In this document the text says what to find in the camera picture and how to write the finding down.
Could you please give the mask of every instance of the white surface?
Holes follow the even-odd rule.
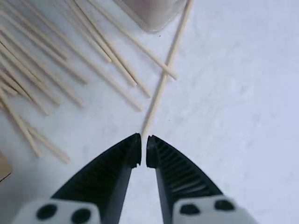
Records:
[[[150,101],[142,92],[128,87],[112,65],[90,53],[88,44],[50,7],[50,1],[34,2],[147,109]],[[179,18],[163,32],[148,35],[112,1],[101,4],[166,59]],[[36,17],[23,11],[66,49]],[[196,1],[174,66],[180,79],[170,79],[150,131],[192,159],[261,224],[299,222],[298,11],[296,0]],[[154,91],[161,70],[100,15],[98,19]],[[32,51],[50,63],[41,51]],[[69,75],[61,76],[81,94],[86,109],[64,98],[55,110],[47,104],[53,113],[46,118],[25,100],[13,100],[22,116],[70,155],[70,165],[44,148],[43,158],[36,159],[17,128],[0,113],[1,151],[14,167],[12,175],[0,183],[1,223],[8,223],[25,202],[51,196],[90,160],[141,131],[146,110],[134,111],[79,62],[76,56],[70,60],[91,84],[82,87]],[[54,64],[53,69],[62,73]],[[122,224],[162,223],[155,172],[145,167],[144,149],[142,161],[131,176]]]

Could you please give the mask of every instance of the cardboard piece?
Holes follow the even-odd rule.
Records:
[[[7,163],[6,158],[0,152],[0,182],[8,177],[13,171],[13,168]]]

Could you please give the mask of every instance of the toothpick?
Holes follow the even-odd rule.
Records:
[[[15,120],[15,122],[17,123],[17,125],[19,126],[21,132],[23,133],[23,135],[25,136],[25,138],[27,139],[29,144],[31,145],[31,148],[34,151],[35,155],[37,157],[41,157],[42,156],[41,150],[36,146],[31,134],[28,132],[27,128],[25,127],[25,124],[20,119],[19,115],[16,113],[14,108],[10,105],[8,98],[1,87],[0,87],[0,99],[3,103],[3,105],[7,108],[7,110],[9,111],[9,113],[11,114],[13,119]]]
[[[181,23],[178,27],[178,31],[176,33],[174,42],[172,44],[171,50],[170,50],[169,55],[168,55],[168,59],[167,59],[167,62],[166,62],[166,64],[168,66],[171,66],[174,62],[175,54],[178,50],[178,45],[179,45],[180,40],[182,38],[182,34],[183,34],[184,29],[185,29],[186,23],[188,21],[193,3],[194,3],[194,0],[189,0],[189,2],[187,3],[187,5],[185,7],[185,11],[184,11]],[[163,91],[165,89],[165,86],[166,86],[167,77],[168,77],[167,73],[163,73],[160,85],[159,85],[158,90],[156,92],[156,96],[153,100],[153,103],[152,103],[150,109],[149,109],[149,113],[148,113],[148,116],[146,118],[146,121],[145,121],[145,124],[144,124],[144,127],[143,127],[142,137],[146,136],[146,134],[148,132],[148,129],[150,127],[150,124],[151,124],[151,122],[154,118],[154,115],[156,114],[159,101],[162,97],[162,93],[163,93]]]
[[[9,8],[9,10],[23,23],[25,23],[30,29],[32,29],[36,34],[38,34],[47,44],[49,44],[55,51],[62,56],[63,59],[68,59],[70,56],[62,50],[60,46],[55,44],[47,35],[45,35],[37,26],[33,25],[29,20],[27,20],[11,3],[8,1],[2,1],[3,4]]]
[[[146,53],[154,62],[156,62],[164,71],[166,71],[170,76],[172,76],[175,80],[177,80],[177,74],[172,71],[166,64],[161,62],[155,55],[151,53],[149,49],[147,49],[139,40],[137,40],[134,36],[132,36],[122,25],[109,13],[107,13],[98,3],[93,0],[88,0],[103,16],[105,16],[112,24],[118,28],[125,36],[127,36],[132,42],[134,42],[144,53]]]

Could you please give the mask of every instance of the pile of toothpicks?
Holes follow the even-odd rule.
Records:
[[[55,33],[64,43],[75,52],[91,69],[93,69],[100,77],[102,77],[112,88],[114,88],[120,96],[128,101],[136,110],[142,111],[142,106],[137,103],[121,86],[119,86],[110,75],[106,74],[103,69],[96,63],[89,60],[84,56],[81,51],[73,44],[63,33],[59,30],[54,23],[48,20],[35,6],[27,0],[19,0],[24,4],[40,21],[42,21],[53,33]],[[144,95],[148,98],[152,96],[145,83],[143,83],[138,75],[134,72],[132,67],[126,62],[123,56],[115,49],[113,44],[107,39],[105,33],[99,27],[96,20],[87,13],[86,8],[82,6],[79,0],[63,0],[64,6],[57,0],[51,1],[54,7],[67,19],[67,21],[77,30],[78,34],[82,35],[86,41],[97,51],[99,55],[107,63],[113,63],[132,86],[140,88]],[[149,49],[142,45],[134,36],[125,30],[125,28],[106,10],[104,10],[95,0],[88,0],[88,2],[101,13],[110,23],[112,23],[123,35],[130,39],[137,45],[145,54],[147,54],[158,66],[164,71],[157,92],[153,98],[153,102],[148,112],[148,116],[144,122],[142,136],[145,137],[149,126],[154,118],[158,103],[164,91],[167,77],[171,76],[177,79],[177,74],[171,69],[174,61],[175,54],[178,50],[178,45],[182,37],[183,30],[188,20],[194,0],[189,0],[186,4],[182,20],[176,32],[175,38],[172,43],[166,63],[157,58]],[[1,20],[5,19],[19,32],[30,39],[38,48],[46,52],[47,56],[52,58],[59,66],[69,72],[82,84],[88,84],[87,78],[80,75],[74,68],[72,68],[67,60],[70,57],[58,44],[53,42],[47,35],[45,35],[36,25],[27,19],[12,3],[8,1],[1,1]],[[28,28],[24,28],[19,22],[13,19],[7,12],[11,12],[15,17],[21,20]],[[20,52],[30,59],[25,60]],[[37,88],[39,88],[45,96],[47,96],[53,103],[60,105],[60,99],[49,89],[46,85],[43,76],[37,71],[37,68],[43,71],[59,88],[79,107],[84,107],[85,104],[82,99],[76,96],[73,91],[61,78],[51,71],[39,58],[32,55],[17,38],[15,38],[9,29],[3,24],[0,24],[0,110],[7,112],[13,118],[15,123],[20,128],[21,133],[24,135],[32,150],[37,157],[42,156],[40,148],[36,145],[35,140],[43,143],[53,154],[65,163],[70,162],[70,158],[61,149],[51,144],[45,136],[40,134],[33,128],[24,118],[21,118],[9,102],[9,97],[22,96],[31,105],[38,107],[44,114],[48,115],[49,112],[39,96],[34,94],[30,87],[23,81],[22,77],[14,72],[14,67],[18,68],[22,74],[30,80]]]

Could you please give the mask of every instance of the plastic container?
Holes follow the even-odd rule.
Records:
[[[163,29],[186,5],[187,0],[114,0],[146,32]]]

